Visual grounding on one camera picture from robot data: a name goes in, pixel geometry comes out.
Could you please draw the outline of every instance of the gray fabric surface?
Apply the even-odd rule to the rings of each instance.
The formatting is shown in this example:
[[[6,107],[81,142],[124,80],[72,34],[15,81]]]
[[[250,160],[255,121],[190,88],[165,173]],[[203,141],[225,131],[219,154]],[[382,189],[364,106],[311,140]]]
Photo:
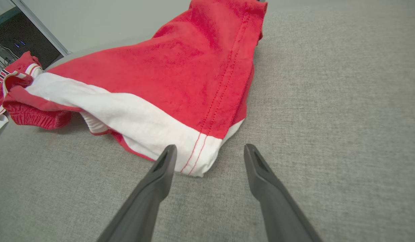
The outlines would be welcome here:
[[[153,241],[266,241],[252,143],[324,241],[415,242],[415,1],[269,4],[247,119],[204,178],[175,175]],[[151,165],[78,115],[53,131],[11,121],[0,242],[95,241]]]

